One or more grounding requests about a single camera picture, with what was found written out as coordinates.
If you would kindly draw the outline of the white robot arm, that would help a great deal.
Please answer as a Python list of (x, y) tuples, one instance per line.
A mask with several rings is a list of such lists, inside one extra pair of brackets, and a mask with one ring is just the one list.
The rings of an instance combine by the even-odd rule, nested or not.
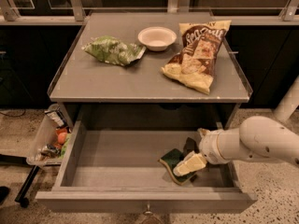
[(199, 152), (192, 151), (175, 166), (176, 176), (201, 170), (207, 163), (226, 164), (234, 160), (278, 160), (299, 166), (299, 135), (268, 117), (250, 117), (235, 129), (198, 132)]

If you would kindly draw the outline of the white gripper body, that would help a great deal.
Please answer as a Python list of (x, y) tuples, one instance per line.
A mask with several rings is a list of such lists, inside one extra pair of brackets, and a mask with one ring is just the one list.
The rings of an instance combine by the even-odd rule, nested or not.
[(223, 158), (221, 155), (219, 146), (218, 146), (218, 138), (222, 130), (210, 131), (208, 135), (205, 137), (201, 137), (199, 142), (199, 150), (202, 156), (211, 164), (226, 164), (229, 161)]

